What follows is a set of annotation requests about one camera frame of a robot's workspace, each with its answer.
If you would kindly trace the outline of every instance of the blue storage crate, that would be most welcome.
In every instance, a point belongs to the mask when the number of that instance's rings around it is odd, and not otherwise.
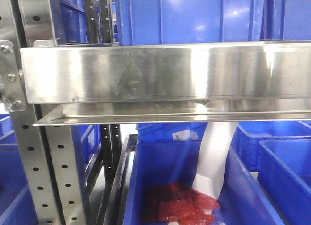
[[[240,122],[232,147],[247,169],[257,172],[261,167],[260,141],[311,138],[311,127],[301,121],[245,121]]]
[[[262,141],[258,181],[289,222],[311,221],[311,140]]]
[[[67,43],[87,43],[84,0],[60,0]]]
[[[17,145],[0,145],[0,224],[38,224]]]
[[[206,122],[194,123],[143,123],[137,124],[139,142],[167,142],[177,140],[202,140]]]
[[[17,145],[17,139],[14,130],[9,131],[2,137],[0,137],[0,144],[15,144]]]
[[[9,114],[0,114],[0,137],[13,130],[13,124]]]
[[[264,39],[311,39],[311,0],[265,0]]]
[[[124,225],[140,225],[144,191],[148,186],[175,180],[192,185],[197,168],[199,142],[141,143],[137,145],[126,202]],[[227,158],[220,210],[214,225],[284,225],[259,184],[233,149]],[[167,223],[149,223],[165,225]]]
[[[88,164],[100,144],[99,127],[98,125],[80,125],[79,129],[84,163]]]
[[[260,40],[264,0],[116,0],[121,45]]]
[[[311,128],[311,120],[302,121],[304,124],[308,125]]]

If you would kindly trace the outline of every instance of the shelf lip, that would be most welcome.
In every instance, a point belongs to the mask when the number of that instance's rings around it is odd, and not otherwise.
[[[311,42],[21,50],[31,104],[311,98]]]
[[[310,99],[62,104],[34,126],[311,119]]]

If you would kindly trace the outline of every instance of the screw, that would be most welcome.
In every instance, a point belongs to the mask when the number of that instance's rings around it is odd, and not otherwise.
[[[8,80],[9,80],[10,82],[14,82],[15,79],[16,79],[15,74],[10,73],[10,74],[8,75]]]
[[[1,52],[5,53],[5,54],[9,53],[9,46],[1,45]]]
[[[15,107],[20,107],[20,104],[21,104],[21,101],[20,101],[20,100],[15,100],[14,103],[13,103],[13,105],[14,105]]]

